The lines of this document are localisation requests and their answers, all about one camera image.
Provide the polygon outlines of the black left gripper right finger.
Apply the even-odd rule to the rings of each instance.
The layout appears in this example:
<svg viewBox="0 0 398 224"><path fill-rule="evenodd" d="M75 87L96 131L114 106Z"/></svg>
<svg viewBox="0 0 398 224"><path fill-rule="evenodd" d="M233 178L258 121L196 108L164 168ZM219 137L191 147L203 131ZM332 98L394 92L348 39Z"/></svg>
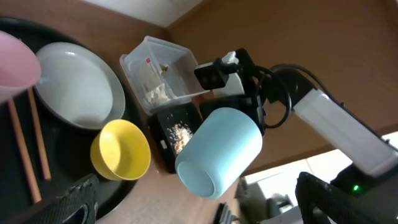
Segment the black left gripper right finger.
<svg viewBox="0 0 398 224"><path fill-rule="evenodd" d="M304 224L397 223L396 218L360 202L308 172L299 174L295 195Z"/></svg>

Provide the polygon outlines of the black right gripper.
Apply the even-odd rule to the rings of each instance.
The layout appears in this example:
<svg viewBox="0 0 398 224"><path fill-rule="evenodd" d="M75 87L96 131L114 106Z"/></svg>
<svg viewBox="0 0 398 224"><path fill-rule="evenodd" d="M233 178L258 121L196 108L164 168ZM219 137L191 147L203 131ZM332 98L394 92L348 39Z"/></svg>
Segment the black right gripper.
<svg viewBox="0 0 398 224"><path fill-rule="evenodd" d="M235 50L239 59L239 76L242 79L244 94L214 98L199 104L200 113L203 119L207 119L210 113L219 108L234 108L248 115L257 125L261 134L265 133L266 124L264 121L264 110L260 94L256 91L256 83L253 80L257 77L258 70L245 49Z"/></svg>

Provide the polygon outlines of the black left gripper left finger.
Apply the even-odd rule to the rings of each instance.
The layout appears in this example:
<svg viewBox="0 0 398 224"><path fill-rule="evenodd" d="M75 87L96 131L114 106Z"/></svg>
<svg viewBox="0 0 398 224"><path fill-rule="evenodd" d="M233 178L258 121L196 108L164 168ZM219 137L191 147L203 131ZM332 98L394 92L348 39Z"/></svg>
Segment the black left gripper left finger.
<svg viewBox="0 0 398 224"><path fill-rule="evenodd" d="M22 216L22 223L93 224L96 222L99 180L90 174L75 182L62 195L40 202Z"/></svg>

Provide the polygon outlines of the yellow bowl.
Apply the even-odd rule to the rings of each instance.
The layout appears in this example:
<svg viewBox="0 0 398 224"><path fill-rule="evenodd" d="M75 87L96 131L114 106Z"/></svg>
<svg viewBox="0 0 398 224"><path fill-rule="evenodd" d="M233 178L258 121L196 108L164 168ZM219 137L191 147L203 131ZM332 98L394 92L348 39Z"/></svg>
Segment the yellow bowl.
<svg viewBox="0 0 398 224"><path fill-rule="evenodd" d="M150 146L144 133L124 119L108 122L91 144L93 167L108 180L137 180L148 170Z"/></svg>

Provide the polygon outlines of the blue cup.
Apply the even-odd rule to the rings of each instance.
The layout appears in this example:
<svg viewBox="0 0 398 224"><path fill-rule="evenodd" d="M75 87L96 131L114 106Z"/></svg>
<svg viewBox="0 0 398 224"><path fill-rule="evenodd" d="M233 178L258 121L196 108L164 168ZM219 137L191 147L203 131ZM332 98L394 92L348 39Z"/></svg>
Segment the blue cup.
<svg viewBox="0 0 398 224"><path fill-rule="evenodd" d="M262 149L255 122L234 108L207 117L177 156L175 170L189 191L203 198L221 197Z"/></svg>

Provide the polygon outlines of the pink cup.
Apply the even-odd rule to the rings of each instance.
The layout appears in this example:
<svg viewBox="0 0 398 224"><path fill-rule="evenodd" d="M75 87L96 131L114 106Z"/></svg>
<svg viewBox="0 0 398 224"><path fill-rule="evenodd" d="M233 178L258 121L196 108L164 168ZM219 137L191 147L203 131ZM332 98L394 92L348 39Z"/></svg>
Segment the pink cup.
<svg viewBox="0 0 398 224"><path fill-rule="evenodd" d="M35 53L20 39L1 31L1 103L35 85L40 77Z"/></svg>

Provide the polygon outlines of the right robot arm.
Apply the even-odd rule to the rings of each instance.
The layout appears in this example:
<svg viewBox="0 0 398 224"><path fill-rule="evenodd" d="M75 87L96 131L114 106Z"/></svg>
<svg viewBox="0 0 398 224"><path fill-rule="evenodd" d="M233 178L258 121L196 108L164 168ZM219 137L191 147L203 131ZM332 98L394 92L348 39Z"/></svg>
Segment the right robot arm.
<svg viewBox="0 0 398 224"><path fill-rule="evenodd" d="M264 134L295 113L352 160L332 185L355 197L380 190L382 184L397 188L397 148L337 101L308 69L291 63L264 68L238 49L197 66L194 74L205 90L221 91L200 103L203 118L218 108L234 108Z"/></svg>

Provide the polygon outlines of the clear plastic waste bin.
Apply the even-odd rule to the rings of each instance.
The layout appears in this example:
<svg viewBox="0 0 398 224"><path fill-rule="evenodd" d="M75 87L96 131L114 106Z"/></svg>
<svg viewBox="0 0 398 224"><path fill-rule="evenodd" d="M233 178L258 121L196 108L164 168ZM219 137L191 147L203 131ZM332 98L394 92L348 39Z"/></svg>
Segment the clear plastic waste bin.
<svg viewBox="0 0 398 224"><path fill-rule="evenodd" d="M120 57L119 63L142 109L149 116L168 106L188 103L204 90L194 69L198 62L192 51L180 45L146 36L129 54ZM150 105L145 94L164 84L170 101Z"/></svg>

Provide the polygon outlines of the right wooden chopstick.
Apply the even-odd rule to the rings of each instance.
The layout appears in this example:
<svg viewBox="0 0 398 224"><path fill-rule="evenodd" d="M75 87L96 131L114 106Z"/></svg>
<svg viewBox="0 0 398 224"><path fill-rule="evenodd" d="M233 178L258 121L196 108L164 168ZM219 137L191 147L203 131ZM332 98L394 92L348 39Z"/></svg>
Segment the right wooden chopstick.
<svg viewBox="0 0 398 224"><path fill-rule="evenodd" d="M29 88L27 90L27 93L28 93L30 108L31 108L31 112L32 112L32 120L34 123L35 136L36 136L36 141L37 141L37 149L39 152L43 177L45 180L51 180L52 176L50 173L50 167L49 167L49 162L47 159L47 153L46 153L44 139L43 139L43 135L42 135L39 114L37 111L37 105L35 103L33 88Z"/></svg>

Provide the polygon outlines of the wooden chopstick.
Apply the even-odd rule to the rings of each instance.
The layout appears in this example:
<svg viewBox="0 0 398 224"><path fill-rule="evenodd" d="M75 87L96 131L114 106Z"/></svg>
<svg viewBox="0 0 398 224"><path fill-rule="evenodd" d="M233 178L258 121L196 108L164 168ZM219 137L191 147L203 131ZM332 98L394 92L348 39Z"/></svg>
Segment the wooden chopstick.
<svg viewBox="0 0 398 224"><path fill-rule="evenodd" d="M37 111L37 105L35 103L33 88L29 88L27 90L27 93L28 93L30 108L31 108L31 112L32 112L32 120L34 123L35 136L36 136L36 141L37 141L37 149L39 152L43 177L45 180L51 180L52 176L50 173L50 167L49 167L49 162L47 159L47 153L46 153L44 139L43 139L43 135L42 135L39 114Z"/></svg>
<svg viewBox="0 0 398 224"><path fill-rule="evenodd" d="M21 128L21 124L19 122L19 117L17 114L16 106L14 100L11 98L7 101L7 105L9 107L9 112L11 115L11 121L14 128L14 133L17 139L17 145L19 147L19 152L22 159L22 164L24 166L24 171L27 177L27 183L29 185L30 194L32 197L32 201L34 203L40 202L42 197L40 194L39 186L37 184L34 169L32 167L32 163L30 160L29 152L25 143L23 131Z"/></svg>

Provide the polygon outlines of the left wooden chopstick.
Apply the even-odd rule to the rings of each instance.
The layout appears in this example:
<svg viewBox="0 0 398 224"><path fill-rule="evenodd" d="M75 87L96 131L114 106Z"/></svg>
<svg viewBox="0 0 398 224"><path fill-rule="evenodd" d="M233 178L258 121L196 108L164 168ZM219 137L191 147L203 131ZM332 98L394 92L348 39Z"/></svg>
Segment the left wooden chopstick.
<svg viewBox="0 0 398 224"><path fill-rule="evenodd" d="M17 139L17 145L19 147L19 152L22 159L22 164L24 166L24 171L27 177L27 183L29 185L30 194L32 197L32 201L34 203L40 202L42 197L40 194L39 186L37 184L34 169L32 167L32 163L30 160L29 152L25 143L23 131L21 128L21 124L19 122L19 117L17 114L16 106L14 100L11 98L7 101L7 105L9 107L9 112L11 115L11 121L14 128L14 133Z"/></svg>

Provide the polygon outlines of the food scraps and rice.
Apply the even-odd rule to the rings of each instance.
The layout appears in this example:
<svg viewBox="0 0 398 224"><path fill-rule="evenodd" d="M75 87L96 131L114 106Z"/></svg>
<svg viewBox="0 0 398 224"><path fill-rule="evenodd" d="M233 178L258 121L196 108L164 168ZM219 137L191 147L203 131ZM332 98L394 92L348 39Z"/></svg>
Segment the food scraps and rice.
<svg viewBox="0 0 398 224"><path fill-rule="evenodd" d="M193 136L192 130L188 127L188 124L183 123L177 123L171 128L167 128L167 132L170 134L170 144L176 155L181 153Z"/></svg>

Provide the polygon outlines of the black rectangular tray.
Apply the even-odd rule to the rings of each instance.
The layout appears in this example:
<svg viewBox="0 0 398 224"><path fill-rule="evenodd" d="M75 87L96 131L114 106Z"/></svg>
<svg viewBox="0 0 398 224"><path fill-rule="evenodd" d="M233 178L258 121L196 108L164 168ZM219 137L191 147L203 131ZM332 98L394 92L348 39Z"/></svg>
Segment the black rectangular tray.
<svg viewBox="0 0 398 224"><path fill-rule="evenodd" d="M202 118L193 103L166 108L149 118L153 140L170 174L176 173L177 156L201 124Z"/></svg>

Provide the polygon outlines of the crumpled white tissue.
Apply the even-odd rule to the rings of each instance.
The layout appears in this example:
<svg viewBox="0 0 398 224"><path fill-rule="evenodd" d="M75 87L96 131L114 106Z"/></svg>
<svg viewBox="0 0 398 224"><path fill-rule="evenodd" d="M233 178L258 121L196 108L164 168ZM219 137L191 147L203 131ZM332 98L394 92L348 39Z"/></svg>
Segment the crumpled white tissue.
<svg viewBox="0 0 398 224"><path fill-rule="evenodd" d="M145 94L147 102L152 106L159 106L170 101L165 85L161 84Z"/></svg>

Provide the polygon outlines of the grey plate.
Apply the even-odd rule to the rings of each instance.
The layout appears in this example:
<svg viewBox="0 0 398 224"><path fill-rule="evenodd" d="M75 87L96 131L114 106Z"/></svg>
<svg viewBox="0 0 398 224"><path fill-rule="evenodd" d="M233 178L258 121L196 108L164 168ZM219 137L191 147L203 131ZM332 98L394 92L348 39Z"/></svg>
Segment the grey plate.
<svg viewBox="0 0 398 224"><path fill-rule="evenodd" d="M54 42L38 50L41 78L35 92L57 118L76 128L100 130L121 119L126 99L117 75L92 51Z"/></svg>

